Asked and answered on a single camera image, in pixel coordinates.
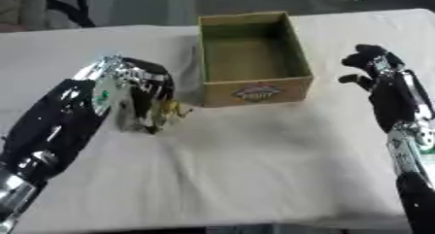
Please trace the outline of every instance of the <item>black robotic glove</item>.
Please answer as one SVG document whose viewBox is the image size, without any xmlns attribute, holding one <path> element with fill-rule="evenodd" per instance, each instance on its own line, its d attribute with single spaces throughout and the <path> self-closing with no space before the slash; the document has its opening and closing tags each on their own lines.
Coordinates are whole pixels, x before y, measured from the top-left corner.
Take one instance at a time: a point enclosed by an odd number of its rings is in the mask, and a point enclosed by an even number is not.
<svg viewBox="0 0 435 234">
<path fill-rule="evenodd" d="M 356 53 L 342 60 L 343 65 L 355 67 L 366 72 L 369 77 L 357 74 L 345 75 L 339 79 L 342 84 L 356 83 L 371 92 L 369 100 L 373 105 L 376 120 L 384 132 L 389 132 L 399 120 L 415 120 L 416 104 L 409 94 L 400 73 L 383 76 L 375 66 L 375 59 L 384 56 L 392 70 L 403 68 L 403 61 L 393 53 L 380 46 L 357 45 Z M 419 94 L 433 112 L 427 93 L 412 71 L 407 70 L 414 78 Z"/>
</svg>

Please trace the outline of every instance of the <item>fingertip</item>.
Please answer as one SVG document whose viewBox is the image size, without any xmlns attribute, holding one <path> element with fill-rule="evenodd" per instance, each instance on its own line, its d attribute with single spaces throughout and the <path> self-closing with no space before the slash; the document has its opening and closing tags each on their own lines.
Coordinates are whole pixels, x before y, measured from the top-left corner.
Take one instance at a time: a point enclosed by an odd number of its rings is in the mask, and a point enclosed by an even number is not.
<svg viewBox="0 0 435 234">
<path fill-rule="evenodd" d="M 341 84 L 354 83 L 357 80 L 357 75 L 345 75 L 338 79 Z"/>
</svg>

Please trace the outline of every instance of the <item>yellow object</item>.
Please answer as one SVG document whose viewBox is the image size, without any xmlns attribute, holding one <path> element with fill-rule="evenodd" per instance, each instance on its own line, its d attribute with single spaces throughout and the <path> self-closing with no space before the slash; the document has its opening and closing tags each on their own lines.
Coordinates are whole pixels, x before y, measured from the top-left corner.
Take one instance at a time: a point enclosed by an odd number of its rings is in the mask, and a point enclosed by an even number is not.
<svg viewBox="0 0 435 234">
<path fill-rule="evenodd" d="M 185 113 L 182 113 L 180 102 L 174 100 L 154 101 L 151 107 L 152 122 L 155 126 L 163 126 L 168 118 L 180 117 L 185 118 L 193 110 L 190 109 Z"/>
</svg>

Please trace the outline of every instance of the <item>mechanical hand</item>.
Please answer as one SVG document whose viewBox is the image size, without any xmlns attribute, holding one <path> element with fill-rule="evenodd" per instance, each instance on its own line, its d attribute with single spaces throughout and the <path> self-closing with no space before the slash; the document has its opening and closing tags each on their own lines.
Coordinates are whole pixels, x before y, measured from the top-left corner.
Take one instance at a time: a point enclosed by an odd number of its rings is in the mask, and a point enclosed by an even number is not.
<svg viewBox="0 0 435 234">
<path fill-rule="evenodd" d="M 0 233 L 12 231 L 49 179 L 68 168 L 123 96 L 134 111 L 130 122 L 154 133 L 155 123 L 147 123 L 151 106 L 172 102 L 173 93 L 172 78 L 162 66 L 119 55 L 92 63 L 47 93 L 5 138 Z"/>
<path fill-rule="evenodd" d="M 415 73 L 379 46 L 358 45 L 343 59 L 369 77 L 352 74 L 339 79 L 370 92 L 376 120 L 387 133 L 388 149 L 398 176 L 396 185 L 414 233 L 433 233 L 435 223 L 434 111 Z"/>
</svg>

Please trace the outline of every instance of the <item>chrome forearm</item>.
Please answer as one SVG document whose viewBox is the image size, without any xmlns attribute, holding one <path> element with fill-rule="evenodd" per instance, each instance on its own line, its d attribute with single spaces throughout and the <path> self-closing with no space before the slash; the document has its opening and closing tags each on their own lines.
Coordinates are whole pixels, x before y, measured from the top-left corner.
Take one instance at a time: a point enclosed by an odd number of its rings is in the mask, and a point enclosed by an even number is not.
<svg viewBox="0 0 435 234">
<path fill-rule="evenodd" d="M 387 146 L 397 176 L 406 172 L 421 175 L 426 183 L 435 184 L 435 150 L 421 142 L 412 124 L 399 122 L 388 133 Z"/>
</svg>

